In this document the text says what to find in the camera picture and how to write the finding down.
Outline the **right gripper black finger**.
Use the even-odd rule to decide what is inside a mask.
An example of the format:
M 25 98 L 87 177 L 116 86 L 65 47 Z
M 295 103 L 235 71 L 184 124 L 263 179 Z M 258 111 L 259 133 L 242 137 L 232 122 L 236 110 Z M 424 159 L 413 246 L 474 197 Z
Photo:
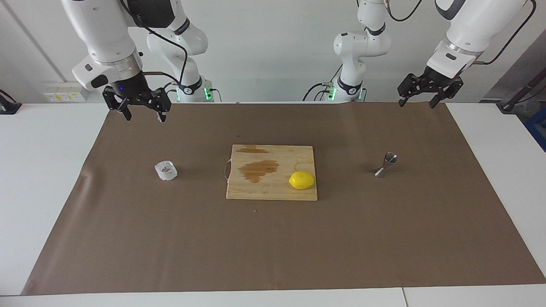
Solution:
M 150 92 L 148 109 L 151 109 L 157 113 L 158 121 L 161 123 L 166 122 L 166 113 L 170 111 L 171 105 L 172 103 L 169 95 L 163 87 Z
M 130 100 L 123 98 L 121 101 L 118 101 L 116 98 L 117 94 L 111 86 L 104 87 L 102 97 L 110 110 L 121 113 L 127 121 L 131 120 L 132 115 L 128 108 L 128 103 Z

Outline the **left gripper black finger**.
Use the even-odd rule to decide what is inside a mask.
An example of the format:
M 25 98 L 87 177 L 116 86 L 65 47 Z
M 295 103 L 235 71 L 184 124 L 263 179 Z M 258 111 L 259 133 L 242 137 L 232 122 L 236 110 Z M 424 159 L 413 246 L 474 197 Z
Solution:
M 424 75 L 416 76 L 412 73 L 408 74 L 401 84 L 398 85 L 398 105 L 403 107 L 413 96 L 420 95 L 428 89 L 428 78 Z
M 452 99 L 464 85 L 462 78 L 459 76 L 454 80 L 450 81 L 447 85 L 433 85 L 432 89 L 435 90 L 436 94 L 429 101 L 429 107 L 435 108 L 441 101 L 445 99 Z

